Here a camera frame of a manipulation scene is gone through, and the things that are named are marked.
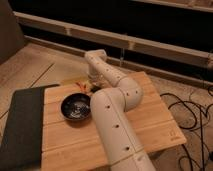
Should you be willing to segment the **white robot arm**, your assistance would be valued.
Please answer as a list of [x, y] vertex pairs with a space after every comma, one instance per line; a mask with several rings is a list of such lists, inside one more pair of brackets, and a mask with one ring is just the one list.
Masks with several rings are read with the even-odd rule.
[[102, 75], [111, 85], [95, 92], [90, 101], [111, 171], [156, 171], [125, 115], [140, 104], [142, 89], [134, 79], [107, 64], [106, 58], [104, 50], [85, 53], [89, 77]]

